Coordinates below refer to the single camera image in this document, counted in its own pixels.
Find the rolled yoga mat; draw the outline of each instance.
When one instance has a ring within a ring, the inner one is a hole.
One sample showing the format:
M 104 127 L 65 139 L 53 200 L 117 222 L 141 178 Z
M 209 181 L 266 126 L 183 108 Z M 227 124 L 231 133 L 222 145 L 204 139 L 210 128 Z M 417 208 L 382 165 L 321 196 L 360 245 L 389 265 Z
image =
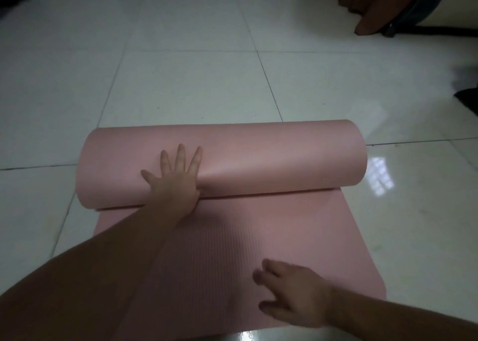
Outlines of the rolled yoga mat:
M 172 232 L 114 340 L 178 340 L 281 326 L 257 305 L 263 258 L 307 266 L 347 289 L 385 299 L 341 186 L 361 181 L 364 140 L 348 120 L 99 128 L 87 138 L 76 193 L 87 208 L 144 204 L 140 170 L 159 155 L 189 162 L 204 148 L 194 212 Z M 95 234 L 135 211 L 101 211 Z

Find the left hand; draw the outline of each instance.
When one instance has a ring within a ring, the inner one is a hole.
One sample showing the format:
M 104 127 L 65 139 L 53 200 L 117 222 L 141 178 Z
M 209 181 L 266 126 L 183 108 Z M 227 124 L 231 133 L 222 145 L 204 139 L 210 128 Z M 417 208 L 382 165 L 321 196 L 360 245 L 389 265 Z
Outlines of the left hand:
M 161 177 L 156 177 L 146 170 L 141 170 L 141 176 L 151 186 L 151 195 L 146 204 L 150 206 L 169 206 L 180 217 L 184 217 L 193 211 L 199 199 L 196 181 L 202 154 L 202 148 L 198 147 L 186 171 L 186 149 L 183 144 L 180 144 L 173 171 L 169 163 L 168 152 L 161 151 Z

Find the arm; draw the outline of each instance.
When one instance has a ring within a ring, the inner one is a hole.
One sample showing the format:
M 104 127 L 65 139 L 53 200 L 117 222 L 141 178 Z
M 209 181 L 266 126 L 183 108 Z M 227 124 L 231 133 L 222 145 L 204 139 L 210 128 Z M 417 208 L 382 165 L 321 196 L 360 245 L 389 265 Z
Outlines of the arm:
M 188 171 L 161 152 L 162 177 L 143 170 L 147 204 L 92 239 L 51 259 L 0 296 L 0 340 L 106 340 L 177 222 L 196 205 L 202 150 Z
M 300 266 L 264 260 L 253 278 L 276 297 L 261 302 L 261 311 L 296 326 L 330 325 L 366 341 L 468 341 L 478 334 L 472 322 L 339 289 Z

